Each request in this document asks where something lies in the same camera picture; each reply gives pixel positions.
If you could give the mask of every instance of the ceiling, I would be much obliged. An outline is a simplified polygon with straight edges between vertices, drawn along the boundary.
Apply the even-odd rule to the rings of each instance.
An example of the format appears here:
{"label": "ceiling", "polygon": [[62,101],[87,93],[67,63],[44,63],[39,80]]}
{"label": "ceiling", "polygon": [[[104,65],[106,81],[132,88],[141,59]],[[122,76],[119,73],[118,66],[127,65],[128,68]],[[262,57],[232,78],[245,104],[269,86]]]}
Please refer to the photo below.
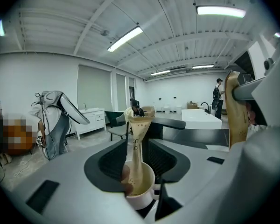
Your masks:
{"label": "ceiling", "polygon": [[[223,69],[256,39],[257,0],[19,0],[3,19],[0,54],[50,52],[87,58],[148,79],[193,65]],[[244,18],[197,15],[196,6],[244,9]],[[143,33],[107,51],[137,26]]]}

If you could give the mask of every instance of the man with backpack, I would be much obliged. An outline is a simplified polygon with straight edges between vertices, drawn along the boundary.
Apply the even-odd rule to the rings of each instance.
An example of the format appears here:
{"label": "man with backpack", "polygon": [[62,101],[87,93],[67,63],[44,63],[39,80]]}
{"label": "man with backpack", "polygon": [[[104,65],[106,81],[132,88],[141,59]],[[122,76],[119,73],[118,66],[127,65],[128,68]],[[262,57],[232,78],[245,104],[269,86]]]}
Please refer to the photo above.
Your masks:
{"label": "man with backpack", "polygon": [[223,101],[224,101],[224,87],[221,84],[223,80],[221,80],[220,78],[217,79],[217,84],[214,90],[214,99],[217,98],[218,99],[218,105],[217,105],[217,112],[216,112],[216,117],[218,119],[221,119],[221,112],[222,112],[222,106],[223,106]]}

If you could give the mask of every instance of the backpack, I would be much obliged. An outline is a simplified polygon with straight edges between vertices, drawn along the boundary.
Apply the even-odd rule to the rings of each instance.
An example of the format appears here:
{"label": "backpack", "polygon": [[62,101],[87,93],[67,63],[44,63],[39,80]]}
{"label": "backpack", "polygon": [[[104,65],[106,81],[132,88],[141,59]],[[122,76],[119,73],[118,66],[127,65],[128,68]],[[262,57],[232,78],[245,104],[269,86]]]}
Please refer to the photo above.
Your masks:
{"label": "backpack", "polygon": [[218,85],[218,87],[215,87],[215,89],[213,91],[213,98],[214,99],[219,99],[221,97],[219,86],[220,85]]}

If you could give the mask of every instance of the faucet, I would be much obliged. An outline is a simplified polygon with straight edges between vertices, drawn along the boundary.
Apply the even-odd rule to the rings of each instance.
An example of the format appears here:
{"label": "faucet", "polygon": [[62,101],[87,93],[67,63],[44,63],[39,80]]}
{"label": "faucet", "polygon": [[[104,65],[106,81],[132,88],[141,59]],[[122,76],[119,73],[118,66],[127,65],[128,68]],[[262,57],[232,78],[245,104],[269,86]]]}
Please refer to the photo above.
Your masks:
{"label": "faucet", "polygon": [[209,104],[206,103],[206,102],[202,102],[200,105],[202,105],[202,104],[207,104],[207,113],[210,114],[210,107],[209,107]]}

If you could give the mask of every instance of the sink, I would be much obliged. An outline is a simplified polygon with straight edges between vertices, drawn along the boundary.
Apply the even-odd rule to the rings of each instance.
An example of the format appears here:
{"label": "sink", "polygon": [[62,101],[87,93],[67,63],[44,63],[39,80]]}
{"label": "sink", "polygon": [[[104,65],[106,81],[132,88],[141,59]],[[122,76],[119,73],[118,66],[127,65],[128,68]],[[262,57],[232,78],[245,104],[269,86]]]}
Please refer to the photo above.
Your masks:
{"label": "sink", "polygon": [[82,114],[97,111],[99,108],[91,108],[87,110],[79,110]]}

